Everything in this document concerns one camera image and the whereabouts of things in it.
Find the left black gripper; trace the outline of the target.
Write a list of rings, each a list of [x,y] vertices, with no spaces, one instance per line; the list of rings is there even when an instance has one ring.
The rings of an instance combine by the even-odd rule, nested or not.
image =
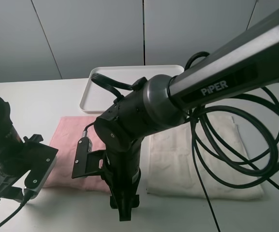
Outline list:
[[[24,142],[11,141],[0,148],[0,200],[23,202],[24,181],[33,163],[41,157],[56,156],[56,148],[44,145],[41,135],[24,137]]]

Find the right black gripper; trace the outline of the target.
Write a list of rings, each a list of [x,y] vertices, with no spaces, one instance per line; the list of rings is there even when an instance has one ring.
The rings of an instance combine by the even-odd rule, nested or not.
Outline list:
[[[132,208],[139,206],[136,194],[140,181],[141,139],[134,140],[126,152],[116,152],[106,146],[105,173],[102,177],[110,187],[110,206],[118,208],[119,221],[130,221]]]

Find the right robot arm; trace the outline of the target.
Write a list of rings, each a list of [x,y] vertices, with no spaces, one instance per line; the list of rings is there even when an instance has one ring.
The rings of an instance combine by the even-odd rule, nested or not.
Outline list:
[[[277,141],[262,122],[237,108],[212,105],[226,98],[242,99],[261,104],[279,116],[275,101],[249,94],[250,90],[279,83],[279,9],[214,53],[194,54],[180,75],[140,78],[132,85],[99,73],[91,80],[116,97],[97,117],[94,129],[106,146],[103,177],[112,193],[111,207],[119,211],[121,221],[129,221],[132,209],[139,205],[136,190],[143,138],[187,122],[192,128],[198,122],[203,125],[218,158],[241,173],[257,177],[252,186],[269,180],[279,170]],[[265,168],[248,170],[221,151],[207,119],[207,113],[213,111],[239,115],[259,130],[269,146]]]

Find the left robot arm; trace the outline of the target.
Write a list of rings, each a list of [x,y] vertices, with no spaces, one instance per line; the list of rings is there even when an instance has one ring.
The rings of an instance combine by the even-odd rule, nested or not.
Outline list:
[[[58,150],[34,134],[20,138],[10,119],[10,105],[0,97],[0,200],[21,205],[35,198],[56,162]]]

